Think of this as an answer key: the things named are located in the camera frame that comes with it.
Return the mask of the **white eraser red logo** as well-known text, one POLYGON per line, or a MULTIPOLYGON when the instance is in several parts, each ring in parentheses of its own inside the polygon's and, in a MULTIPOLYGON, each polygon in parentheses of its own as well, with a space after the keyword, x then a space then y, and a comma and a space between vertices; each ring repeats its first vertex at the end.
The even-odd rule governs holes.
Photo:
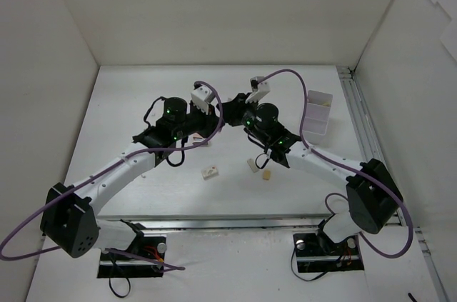
POLYGON ((201 170, 203 180, 208 180, 219 175, 219 170, 216 166, 208 166, 201 170))

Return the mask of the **white worn eraser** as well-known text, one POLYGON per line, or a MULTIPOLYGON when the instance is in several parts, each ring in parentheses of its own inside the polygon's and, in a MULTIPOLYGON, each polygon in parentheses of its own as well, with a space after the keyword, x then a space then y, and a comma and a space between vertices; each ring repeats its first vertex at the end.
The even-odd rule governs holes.
POLYGON ((252 158, 248 159, 246 162, 253 173, 256 173, 259 171, 259 168, 256 165, 256 162, 252 158))

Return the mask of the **small tan eraser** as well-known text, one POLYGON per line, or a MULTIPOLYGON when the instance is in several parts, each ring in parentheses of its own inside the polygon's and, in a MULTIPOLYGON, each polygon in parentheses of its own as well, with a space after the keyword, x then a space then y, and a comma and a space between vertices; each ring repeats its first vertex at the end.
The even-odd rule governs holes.
POLYGON ((270 170, 264 170, 262 173, 262 179, 265 181, 269 181, 271 179, 271 171, 270 170))

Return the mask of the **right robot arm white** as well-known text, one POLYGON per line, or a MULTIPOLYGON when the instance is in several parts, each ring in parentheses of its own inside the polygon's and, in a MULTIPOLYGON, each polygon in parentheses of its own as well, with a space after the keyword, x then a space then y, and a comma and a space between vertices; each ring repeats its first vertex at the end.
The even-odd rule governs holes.
POLYGON ((224 102, 224 122, 243 126, 268 158, 286 168, 305 171, 338 188, 345 188, 348 210, 323 221, 316 235, 316 245, 324 253, 333 253, 344 239, 364 231, 377 234, 394 215, 398 204, 381 187, 366 178, 382 183, 403 200, 385 165, 376 159, 369 162, 349 161, 323 151, 316 154, 304 146, 301 138, 278 121, 278 108, 270 103, 248 102, 249 94, 239 93, 224 102))

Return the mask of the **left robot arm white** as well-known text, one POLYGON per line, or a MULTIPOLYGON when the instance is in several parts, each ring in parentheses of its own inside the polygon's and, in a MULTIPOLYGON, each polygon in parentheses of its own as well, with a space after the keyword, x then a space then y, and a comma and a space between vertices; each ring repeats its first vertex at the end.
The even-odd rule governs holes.
POLYGON ((133 137, 129 147, 100 173, 71 186, 56 184, 48 192, 40 229, 72 258, 91 248, 116 249, 133 259, 143 249, 143 231, 127 221, 100 220, 101 209, 123 188, 156 168, 194 133, 214 136, 223 124, 221 105, 168 98, 162 117, 133 137))

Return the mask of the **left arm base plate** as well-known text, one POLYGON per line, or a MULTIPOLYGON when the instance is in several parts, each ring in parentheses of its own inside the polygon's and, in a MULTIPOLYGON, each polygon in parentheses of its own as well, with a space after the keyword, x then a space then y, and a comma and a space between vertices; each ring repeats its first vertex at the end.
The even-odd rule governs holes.
MULTIPOLYGON (((134 249, 136 256, 162 261, 165 259, 166 237, 148 236, 134 249)), ((148 261, 112 252, 99 258, 97 278, 161 278, 164 267, 148 261)))

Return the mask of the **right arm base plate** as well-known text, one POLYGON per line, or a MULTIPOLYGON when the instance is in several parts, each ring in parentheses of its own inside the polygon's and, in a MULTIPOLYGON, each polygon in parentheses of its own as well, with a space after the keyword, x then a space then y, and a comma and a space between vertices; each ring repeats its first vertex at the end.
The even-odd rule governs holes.
POLYGON ((297 273, 322 276, 327 273, 364 270, 355 236, 334 244, 317 233, 295 233, 293 244, 291 262, 297 273))

